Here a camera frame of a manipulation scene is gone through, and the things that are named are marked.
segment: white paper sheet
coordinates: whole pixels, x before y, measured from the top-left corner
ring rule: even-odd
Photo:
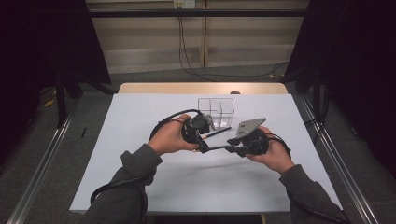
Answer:
[[[147,143],[158,121],[181,110],[197,109],[202,97],[234,100],[232,129],[208,138],[211,147],[235,137],[239,121],[265,117],[263,125],[285,140],[293,161],[341,207],[291,95],[118,94],[70,210],[84,213],[91,194],[121,167],[120,155],[125,150],[132,153]],[[149,214],[289,211],[280,175],[262,164],[226,150],[206,154],[179,151],[162,158],[154,182],[147,187]]]

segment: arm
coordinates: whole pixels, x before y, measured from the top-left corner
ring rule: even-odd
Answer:
[[[267,128],[260,127],[260,129],[271,134]],[[247,155],[247,158],[281,174],[279,180],[286,187],[290,198],[290,215],[293,223],[332,223],[329,219],[317,216],[308,210],[336,217],[348,223],[341,209],[331,201],[323,187],[318,182],[312,181],[301,165],[293,163],[279,142],[270,141],[266,154]]]
[[[110,182],[117,182],[155,173],[163,161],[160,156],[181,149],[194,150],[196,144],[185,142],[180,130],[182,122],[189,118],[181,115],[178,122],[170,121],[163,125],[153,138],[135,153],[128,151],[121,155],[122,167]],[[138,183],[102,192],[83,216],[80,223],[141,223],[148,208],[145,186],[153,181]]]

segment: person's right hand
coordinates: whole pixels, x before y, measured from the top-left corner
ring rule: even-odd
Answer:
[[[268,128],[260,126],[259,129],[266,133],[267,137],[273,137],[271,135],[271,131]],[[252,161],[256,161],[266,165],[268,168],[273,171],[277,171],[281,175],[289,170],[289,168],[294,166],[294,163],[289,157],[285,148],[276,140],[269,141],[269,147],[265,154],[247,154],[246,157]]]

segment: gray floor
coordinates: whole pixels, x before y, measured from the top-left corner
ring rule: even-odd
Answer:
[[[264,74],[271,69],[272,65],[254,65],[196,69],[196,72],[199,74],[254,76]],[[284,70],[282,68],[276,73],[282,74]],[[268,76],[211,78],[215,81],[273,81]],[[207,81],[196,75],[189,75],[182,70],[112,75],[112,80],[113,85],[109,88],[114,90],[117,90],[120,84],[124,82]],[[27,214],[25,223],[77,223],[80,219],[79,214],[71,213],[68,209],[88,164],[112,99],[111,96],[104,95],[86,85],[82,85],[82,88],[84,89],[84,95],[78,101],[76,113],[46,174],[40,191],[35,197],[30,212]],[[293,83],[288,84],[287,88],[290,93],[293,93],[303,119],[309,120],[304,112],[300,96],[295,94]],[[44,94],[42,98],[44,100],[49,96]],[[0,223],[7,222],[18,199],[34,174],[35,168],[40,163],[55,132],[56,117],[56,105],[50,107],[41,105],[37,109],[35,118],[21,143],[9,156],[7,162],[3,164],[3,173],[0,175]],[[364,140],[350,131],[351,125],[347,118],[332,101],[325,128],[331,135],[347,168],[373,208],[378,221],[380,223],[396,223],[396,214],[393,212],[396,211],[395,180],[372,156]],[[308,131],[313,137],[315,136],[316,133],[312,126],[308,128]],[[353,223],[362,223],[359,211],[332,165],[326,150],[320,143],[320,139],[317,141],[317,149],[346,214]],[[269,224],[291,223],[288,213],[267,214],[266,219]]]

